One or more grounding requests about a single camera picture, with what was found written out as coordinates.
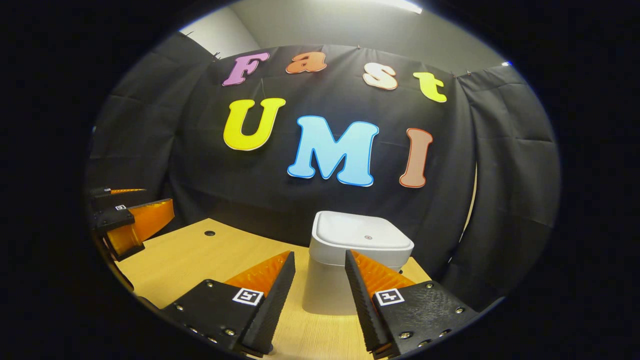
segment foam letter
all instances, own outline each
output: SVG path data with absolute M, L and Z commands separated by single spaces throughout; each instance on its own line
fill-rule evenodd
M 424 165 L 427 162 L 427 150 L 433 142 L 433 136 L 425 130 L 410 128 L 406 135 L 411 140 L 409 159 L 406 161 L 406 170 L 400 177 L 400 185 L 407 188 L 422 188 L 427 183 L 424 177 Z
M 260 103 L 264 110 L 262 111 L 262 118 L 260 118 L 260 124 L 258 130 L 253 135 L 243 135 L 242 125 L 247 111 L 253 107 L 255 101 L 253 100 L 236 100 L 229 105 L 231 112 L 225 125 L 225 131 L 223 138 L 225 144 L 234 150 L 255 150 L 269 140 L 271 136 L 271 130 L 273 129 L 273 123 L 276 120 L 276 114 L 278 109 L 285 104 L 284 99 L 272 97 L 264 99 Z
M 246 71 L 247 75 L 253 74 L 258 67 L 258 61 L 265 61 L 269 58 L 269 53 L 252 54 L 247 56 L 240 56 L 236 58 L 236 65 L 231 70 L 229 78 L 222 82 L 222 86 L 238 85 L 244 82 L 243 76 Z
M 290 74 L 297 74 L 303 71 L 316 72 L 326 67 L 324 53 L 319 51 L 296 55 L 291 61 L 293 62 L 285 69 Z
M 313 177 L 316 170 L 311 167 L 311 157 L 315 153 L 323 179 L 328 179 L 342 158 L 346 158 L 344 168 L 337 175 L 338 181 L 356 186 L 373 184 L 369 164 L 373 138 L 380 131 L 377 126 L 356 121 L 336 142 L 323 117 L 303 116 L 298 119 L 298 125 L 302 128 L 302 134 L 296 162 L 287 169 L 289 175 L 305 179 Z
M 414 72 L 413 76 L 420 80 L 420 90 L 424 96 L 437 102 L 445 102 L 447 97 L 438 93 L 438 86 L 444 86 L 442 81 L 435 78 L 430 72 Z
M 366 74 L 362 74 L 364 81 L 377 88 L 393 90 L 398 87 L 398 82 L 393 77 L 396 76 L 394 69 L 379 63 L 368 63 L 364 65 Z

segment container lid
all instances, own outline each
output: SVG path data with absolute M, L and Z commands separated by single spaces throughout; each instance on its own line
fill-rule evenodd
M 346 249 L 354 249 L 386 266 L 406 263 L 413 242 L 384 218 L 320 211 L 316 213 L 309 246 L 317 261 L 344 265 Z

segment white box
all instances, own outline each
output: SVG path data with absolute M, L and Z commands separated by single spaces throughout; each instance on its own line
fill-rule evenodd
M 400 271 L 413 242 L 388 220 L 335 211 L 316 214 L 309 245 L 307 285 L 302 308 L 314 314 L 355 315 L 356 308 L 344 271 L 348 249 Z

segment letter m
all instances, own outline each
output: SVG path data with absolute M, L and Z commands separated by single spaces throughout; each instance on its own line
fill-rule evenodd
M 302 134 L 296 162 L 287 169 L 289 175 L 305 179 L 313 177 L 316 170 L 311 167 L 311 159 L 315 154 L 323 179 L 331 177 L 342 158 L 345 158 L 344 168 L 337 175 L 338 181 L 356 186 L 373 184 L 369 164 L 373 138 L 380 131 L 377 126 L 356 121 L 336 142 L 323 117 L 303 116 L 298 119 L 298 125 L 302 128 Z

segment wooden table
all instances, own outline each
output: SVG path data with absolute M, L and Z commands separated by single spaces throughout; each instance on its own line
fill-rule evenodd
M 207 236 L 205 231 L 214 231 Z M 328 316 L 302 309 L 307 281 L 307 247 L 246 233 L 205 219 L 145 242 L 146 249 L 119 262 L 135 293 L 163 308 L 204 279 L 226 281 L 283 251 L 296 253 L 296 275 L 273 336 L 274 351 L 265 359 L 371 360 L 357 315 Z M 409 258 L 403 275 L 415 282 L 429 276 Z

